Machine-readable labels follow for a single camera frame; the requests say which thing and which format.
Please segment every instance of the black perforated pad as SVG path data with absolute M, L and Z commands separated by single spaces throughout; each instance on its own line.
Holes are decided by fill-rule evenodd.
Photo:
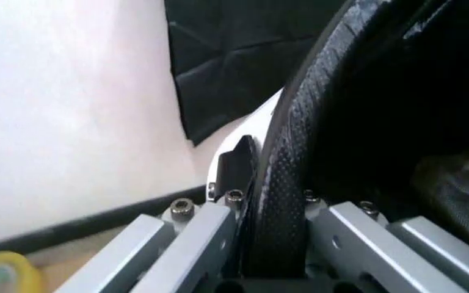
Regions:
M 346 2 L 280 97 L 246 218 L 242 269 L 248 277 L 298 277 L 304 272 L 307 234 L 301 180 L 323 111 L 321 100 L 341 59 L 380 5 L 388 3 Z

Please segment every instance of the yellow tape roll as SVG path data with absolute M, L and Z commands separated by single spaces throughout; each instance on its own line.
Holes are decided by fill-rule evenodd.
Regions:
M 24 256 L 11 251 L 0 251 L 0 266 L 9 266 L 14 270 L 18 293 L 44 292 L 40 272 Z

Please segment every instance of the metal bracket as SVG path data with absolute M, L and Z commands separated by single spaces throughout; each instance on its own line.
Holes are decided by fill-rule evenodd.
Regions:
M 140 215 L 56 293 L 127 292 L 174 238 L 171 225 Z
M 424 217 L 387 229 L 457 284 L 469 290 L 469 246 Z
M 131 292 L 192 292 L 203 277 L 220 272 L 235 227 L 230 208 L 204 204 Z
M 309 226 L 314 249 L 350 280 L 373 276 L 390 292 L 465 292 L 350 202 Z

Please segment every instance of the screw head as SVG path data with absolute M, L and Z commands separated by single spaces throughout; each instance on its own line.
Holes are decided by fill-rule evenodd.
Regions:
M 379 215 L 379 210 L 372 201 L 360 201 L 360 209 L 374 220 L 376 220 Z
M 311 189 L 304 190 L 305 201 L 307 203 L 319 203 L 320 197 L 317 197 Z
M 169 206 L 171 218 L 175 221 L 185 222 L 195 214 L 195 204 L 188 198 L 178 198 Z
M 244 201 L 244 193 L 239 189 L 229 190 L 225 193 L 225 205 L 233 208 L 240 209 Z
M 214 188 L 216 187 L 216 183 L 209 182 L 208 184 L 208 200 L 214 199 Z

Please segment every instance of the white wall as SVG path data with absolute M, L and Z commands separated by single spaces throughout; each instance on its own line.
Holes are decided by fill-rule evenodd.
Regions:
M 0 0 L 0 239 L 204 184 L 175 95 L 162 0 Z

